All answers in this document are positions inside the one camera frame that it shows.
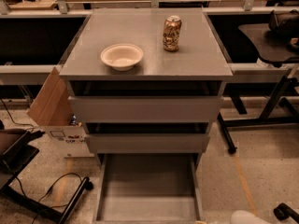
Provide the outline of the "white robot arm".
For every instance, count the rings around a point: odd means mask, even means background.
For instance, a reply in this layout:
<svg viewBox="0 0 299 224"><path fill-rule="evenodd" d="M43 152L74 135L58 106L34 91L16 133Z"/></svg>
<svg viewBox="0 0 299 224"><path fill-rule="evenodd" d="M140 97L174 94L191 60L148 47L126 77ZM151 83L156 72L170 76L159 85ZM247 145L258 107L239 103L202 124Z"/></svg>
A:
<svg viewBox="0 0 299 224"><path fill-rule="evenodd" d="M253 215L251 212L237 210L232 213L230 224L270 224L269 222Z"/></svg>

